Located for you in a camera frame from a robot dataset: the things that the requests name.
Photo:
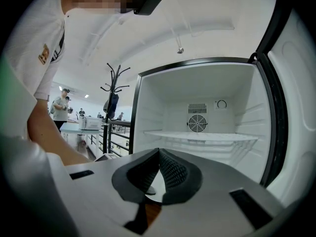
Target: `person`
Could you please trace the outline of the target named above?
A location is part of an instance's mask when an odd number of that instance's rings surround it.
[[[60,132],[61,126],[65,122],[67,122],[67,119],[68,119],[68,102],[69,102],[69,97],[67,96],[68,93],[69,93],[68,89],[63,89],[61,92],[61,96],[57,97],[53,102],[53,107],[54,107],[53,120],[59,132]]]
[[[71,101],[71,99],[69,98],[69,96],[65,97],[66,99],[66,103],[69,103],[69,101]]]
[[[123,114],[124,114],[124,113],[120,113],[120,115],[118,116],[118,120],[122,120]]]
[[[79,115],[82,116],[82,117],[84,117],[84,115],[85,115],[85,112],[84,112],[84,110],[82,108],[80,108]]]
[[[90,162],[61,137],[47,113],[52,79],[65,52],[65,14],[74,8],[101,13],[135,8],[141,0],[35,0],[13,29],[3,51],[5,60],[37,103],[27,121],[29,138],[64,165]]]

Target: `refrigerator fan vent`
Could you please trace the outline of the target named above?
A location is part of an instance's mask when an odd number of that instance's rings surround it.
[[[205,140],[188,140],[190,144],[205,144]]]
[[[206,104],[189,104],[189,114],[206,113]]]
[[[206,128],[206,120],[201,115],[194,115],[189,120],[189,128],[193,132],[202,132]]]

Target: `logo patch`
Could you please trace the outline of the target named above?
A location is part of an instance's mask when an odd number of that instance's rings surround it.
[[[39,60],[40,62],[45,65],[47,59],[49,57],[49,49],[47,47],[47,45],[45,44],[44,45],[44,50],[43,50],[43,53],[41,53],[41,55],[39,55]]]

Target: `black bag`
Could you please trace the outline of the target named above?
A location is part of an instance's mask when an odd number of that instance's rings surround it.
[[[112,102],[111,102],[111,106],[109,107],[109,112],[108,112],[108,104],[109,101],[107,100],[103,106],[103,111],[105,113],[108,113],[109,118],[113,119],[115,117],[115,111],[117,109],[117,104],[119,101],[119,95],[113,94],[112,95]]]

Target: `white refrigerator shelf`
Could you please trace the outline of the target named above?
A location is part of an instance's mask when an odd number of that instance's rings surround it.
[[[205,132],[170,132],[144,131],[145,134],[175,139],[205,140],[205,141],[247,141],[258,140],[258,137],[238,133],[205,133]]]

